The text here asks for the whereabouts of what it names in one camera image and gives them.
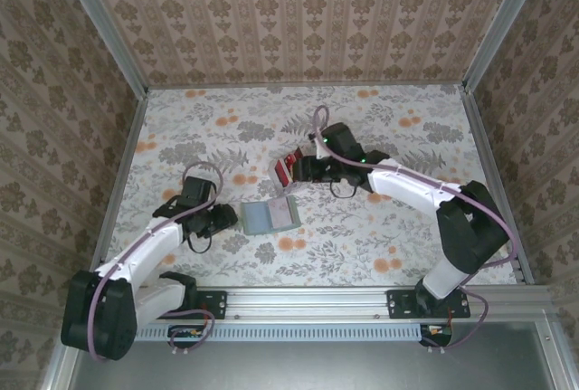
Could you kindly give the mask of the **green card holder wallet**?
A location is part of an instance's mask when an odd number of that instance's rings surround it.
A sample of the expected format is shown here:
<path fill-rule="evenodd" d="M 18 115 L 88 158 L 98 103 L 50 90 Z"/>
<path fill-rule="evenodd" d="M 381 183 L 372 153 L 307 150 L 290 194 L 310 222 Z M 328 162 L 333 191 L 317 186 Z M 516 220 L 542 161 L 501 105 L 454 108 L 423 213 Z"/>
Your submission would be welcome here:
<path fill-rule="evenodd" d="M 288 196 L 290 196 L 294 200 L 297 216 L 299 217 L 298 207 L 294 196 L 293 195 Z M 271 228 L 271 219 L 267 208 L 268 201 L 241 203 L 240 209 L 241 209 L 242 226 L 243 231 L 246 235 L 264 235 L 270 233 L 279 233 L 283 231 L 292 230 L 301 226 L 301 221 L 299 219 L 299 224 L 295 228 L 291 228 L 288 230 L 273 230 Z"/>

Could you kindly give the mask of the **floral print card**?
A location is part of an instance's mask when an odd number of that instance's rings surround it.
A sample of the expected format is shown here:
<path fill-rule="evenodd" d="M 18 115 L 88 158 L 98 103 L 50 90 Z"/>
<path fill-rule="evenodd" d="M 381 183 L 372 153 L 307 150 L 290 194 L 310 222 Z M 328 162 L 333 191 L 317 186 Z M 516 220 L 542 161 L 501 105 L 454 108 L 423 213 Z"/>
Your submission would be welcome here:
<path fill-rule="evenodd" d="M 299 224 L 295 202 L 290 196 L 269 200 L 267 208 L 273 230 L 288 230 Z"/>

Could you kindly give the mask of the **red striped box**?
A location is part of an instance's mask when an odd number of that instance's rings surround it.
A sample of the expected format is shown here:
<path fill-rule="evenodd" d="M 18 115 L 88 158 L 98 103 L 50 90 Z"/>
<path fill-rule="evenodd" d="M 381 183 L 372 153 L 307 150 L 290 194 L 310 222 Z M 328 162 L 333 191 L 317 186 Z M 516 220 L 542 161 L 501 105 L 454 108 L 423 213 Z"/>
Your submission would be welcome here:
<path fill-rule="evenodd" d="M 272 159 L 269 164 L 269 175 L 274 187 L 279 193 L 290 193 L 302 185 L 312 182 L 310 176 L 300 173 L 298 178 L 294 177 L 293 166 L 298 163 L 299 166 L 305 166 L 302 160 L 314 160 L 317 156 L 310 150 L 306 151 L 302 147 L 297 147 L 282 156 Z"/>

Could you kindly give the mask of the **floral patterned table cover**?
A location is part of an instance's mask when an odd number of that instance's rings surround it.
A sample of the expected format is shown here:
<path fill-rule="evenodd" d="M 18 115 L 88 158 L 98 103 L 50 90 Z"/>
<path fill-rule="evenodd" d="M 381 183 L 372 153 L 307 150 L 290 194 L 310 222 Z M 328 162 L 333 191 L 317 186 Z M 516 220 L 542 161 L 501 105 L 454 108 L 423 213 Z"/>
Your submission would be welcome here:
<path fill-rule="evenodd" d="M 276 197 L 269 164 L 310 149 L 319 105 L 366 151 L 438 180 L 483 181 L 461 94 L 459 85 L 152 90 L 108 254 L 142 234 L 180 192 L 183 173 L 223 180 L 219 199 L 234 207 Z M 292 193 L 300 227 L 248 236 L 235 226 L 206 253 L 181 245 L 159 270 L 189 274 L 204 287 L 412 285 L 441 257 L 434 220 L 389 195 L 344 183 Z"/>

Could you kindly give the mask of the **black connector box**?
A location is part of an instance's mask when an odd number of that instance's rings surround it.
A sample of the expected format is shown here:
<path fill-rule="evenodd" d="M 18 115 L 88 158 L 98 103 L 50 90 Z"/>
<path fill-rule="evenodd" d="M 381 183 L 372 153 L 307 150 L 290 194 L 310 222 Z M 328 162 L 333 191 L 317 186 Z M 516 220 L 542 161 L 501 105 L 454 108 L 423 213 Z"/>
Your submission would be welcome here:
<path fill-rule="evenodd" d="M 168 328 L 168 345 L 174 350 L 191 350 L 211 334 L 207 325 L 176 325 Z"/>
<path fill-rule="evenodd" d="M 444 325 L 420 325 L 421 340 L 419 343 L 424 347 L 447 347 L 451 343 L 452 327 Z"/>

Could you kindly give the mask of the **grey metal panel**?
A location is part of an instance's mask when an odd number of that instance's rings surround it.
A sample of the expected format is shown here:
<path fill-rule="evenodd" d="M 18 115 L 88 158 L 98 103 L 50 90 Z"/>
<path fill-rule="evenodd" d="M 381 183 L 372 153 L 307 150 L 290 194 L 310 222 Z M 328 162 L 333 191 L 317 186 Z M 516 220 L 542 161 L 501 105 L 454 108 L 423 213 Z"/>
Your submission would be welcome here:
<path fill-rule="evenodd" d="M 440 352 L 416 342 L 137 343 L 99 364 L 58 347 L 42 390 L 579 390 L 558 326 L 488 323 Z"/>

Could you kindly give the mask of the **thin aluminium rail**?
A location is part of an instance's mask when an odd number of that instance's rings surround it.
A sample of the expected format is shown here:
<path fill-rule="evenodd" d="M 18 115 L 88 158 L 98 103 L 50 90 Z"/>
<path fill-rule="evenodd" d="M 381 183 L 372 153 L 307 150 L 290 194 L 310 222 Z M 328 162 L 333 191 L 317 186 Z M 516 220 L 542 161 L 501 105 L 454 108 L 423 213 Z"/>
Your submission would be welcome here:
<path fill-rule="evenodd" d="M 387 87 L 387 86 L 427 86 L 427 85 L 459 85 L 463 81 L 286 81 L 286 82 L 245 82 L 245 83 L 214 83 L 214 84 L 182 84 L 182 85 L 150 85 L 146 91 L 152 90 L 189 90 L 189 89 L 240 89 L 240 88 L 288 88 L 288 87 Z"/>

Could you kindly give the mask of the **aluminium side rail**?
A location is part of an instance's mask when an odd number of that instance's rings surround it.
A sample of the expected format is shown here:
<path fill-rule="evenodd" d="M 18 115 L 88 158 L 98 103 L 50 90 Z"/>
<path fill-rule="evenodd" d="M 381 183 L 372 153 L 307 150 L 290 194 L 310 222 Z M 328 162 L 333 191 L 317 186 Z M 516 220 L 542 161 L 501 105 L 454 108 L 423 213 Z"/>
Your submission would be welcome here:
<path fill-rule="evenodd" d="M 511 267 L 516 275 L 518 283 L 533 285 L 535 279 L 530 269 L 524 247 L 522 246 L 515 218 L 510 208 L 508 197 L 474 95 L 471 92 L 463 90 L 461 98 L 470 124 L 470 131 L 479 153 L 480 164 L 487 180 L 489 192 L 494 199 L 503 220 L 506 222 L 517 240 L 517 254 L 511 261 Z"/>
<path fill-rule="evenodd" d="M 138 144 L 138 137 L 142 129 L 147 111 L 147 95 L 139 100 L 135 109 L 135 116 L 132 120 L 128 133 L 126 146 L 119 163 L 119 170 L 112 188 L 107 210 L 101 224 L 100 234 L 96 242 L 95 251 L 90 263 L 90 271 L 96 270 L 106 259 L 110 246 L 112 234 L 114 233 L 115 224 L 119 214 L 119 208 L 122 202 L 124 189 L 128 180 L 128 173 L 131 167 L 132 159 Z"/>

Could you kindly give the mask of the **long aluminium mounting rail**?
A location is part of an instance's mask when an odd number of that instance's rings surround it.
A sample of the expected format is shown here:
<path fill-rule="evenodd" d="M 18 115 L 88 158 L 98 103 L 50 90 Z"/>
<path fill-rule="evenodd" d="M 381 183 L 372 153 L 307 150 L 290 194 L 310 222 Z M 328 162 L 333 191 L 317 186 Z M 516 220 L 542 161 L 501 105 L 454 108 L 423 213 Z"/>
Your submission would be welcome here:
<path fill-rule="evenodd" d="M 401 308 L 392 291 L 394 286 L 354 288 L 200 288 L 224 290 L 226 311 L 219 322 L 239 323 L 366 323 L 444 322 L 438 317 L 420 318 L 411 312 L 394 317 Z M 457 322 L 474 322 L 489 309 L 487 322 L 539 321 L 556 316 L 556 307 L 546 287 L 536 285 L 469 286 L 461 307 L 469 309 Z"/>

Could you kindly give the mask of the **aluminium frame post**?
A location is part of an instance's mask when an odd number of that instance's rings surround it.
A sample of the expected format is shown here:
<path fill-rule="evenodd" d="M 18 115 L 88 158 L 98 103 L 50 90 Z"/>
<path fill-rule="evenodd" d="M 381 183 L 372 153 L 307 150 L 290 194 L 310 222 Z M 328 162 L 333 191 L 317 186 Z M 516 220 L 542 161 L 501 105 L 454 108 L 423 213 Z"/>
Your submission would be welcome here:
<path fill-rule="evenodd" d="M 525 2 L 526 0 L 503 0 L 498 7 L 497 13 L 462 80 L 462 85 L 467 93 L 476 90 Z"/>
<path fill-rule="evenodd" d="M 80 0 L 80 2 L 137 101 L 144 100 L 147 96 L 148 83 L 130 53 L 128 42 L 123 39 L 119 28 L 115 25 L 112 11 L 105 6 L 104 0 Z"/>

